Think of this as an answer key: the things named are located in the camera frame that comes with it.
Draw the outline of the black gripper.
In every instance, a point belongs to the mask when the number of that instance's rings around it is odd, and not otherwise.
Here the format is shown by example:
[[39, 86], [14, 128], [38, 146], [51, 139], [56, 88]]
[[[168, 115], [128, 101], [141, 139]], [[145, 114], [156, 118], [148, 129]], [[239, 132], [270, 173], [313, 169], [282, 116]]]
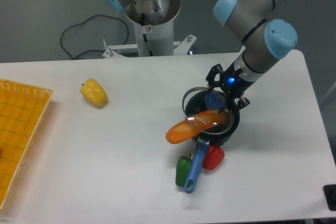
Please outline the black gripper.
[[211, 67], [205, 80], [207, 81], [206, 93], [210, 93], [214, 88], [220, 88], [225, 94], [225, 105], [219, 109], [219, 113], [225, 110], [230, 113], [236, 113], [239, 110], [250, 105], [250, 101], [243, 96], [243, 93], [252, 86], [255, 81], [248, 81], [243, 78], [243, 68], [239, 67], [237, 70], [232, 63], [226, 70], [223, 70], [221, 64], [216, 64]]

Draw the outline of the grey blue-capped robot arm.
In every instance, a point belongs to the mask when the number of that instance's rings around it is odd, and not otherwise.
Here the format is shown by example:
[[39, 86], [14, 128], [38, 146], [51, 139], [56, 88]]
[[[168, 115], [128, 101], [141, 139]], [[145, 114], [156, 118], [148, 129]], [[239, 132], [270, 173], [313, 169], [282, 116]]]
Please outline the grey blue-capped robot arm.
[[[123, 11], [133, 22], [139, 56], [173, 54], [173, 22], [180, 0], [104, 0], [111, 9]], [[249, 101], [244, 92], [285, 57], [297, 44], [297, 33], [281, 19], [266, 15], [285, 0], [218, 0], [213, 13], [244, 46], [244, 51], [223, 70], [214, 66], [206, 77], [208, 91], [220, 88], [225, 95], [221, 110], [235, 112]]]

